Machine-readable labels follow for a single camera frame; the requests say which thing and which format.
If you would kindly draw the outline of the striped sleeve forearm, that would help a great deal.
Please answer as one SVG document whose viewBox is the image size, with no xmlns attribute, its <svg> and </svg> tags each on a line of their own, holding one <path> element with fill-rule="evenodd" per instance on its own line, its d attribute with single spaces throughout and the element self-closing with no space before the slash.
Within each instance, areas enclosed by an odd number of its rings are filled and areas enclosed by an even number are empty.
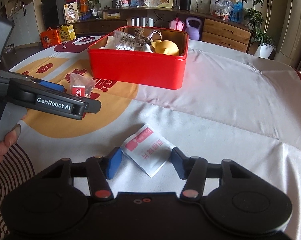
<svg viewBox="0 0 301 240">
<path fill-rule="evenodd" d="M 31 160 L 27 153 L 14 144 L 8 149 L 0 163 L 0 207 L 4 197 L 35 175 Z M 0 210 L 0 239 L 9 234 Z"/>
</svg>

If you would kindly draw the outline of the person's left hand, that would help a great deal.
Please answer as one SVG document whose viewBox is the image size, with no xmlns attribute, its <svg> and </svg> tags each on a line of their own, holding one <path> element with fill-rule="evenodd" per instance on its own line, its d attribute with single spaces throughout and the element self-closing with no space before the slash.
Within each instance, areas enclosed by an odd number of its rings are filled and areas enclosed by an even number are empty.
<svg viewBox="0 0 301 240">
<path fill-rule="evenodd" d="M 0 142 L 0 163 L 3 161 L 8 149 L 18 141 L 20 133 L 21 126 L 20 124 L 16 124 L 12 131 L 8 132 L 4 140 Z"/>
</svg>

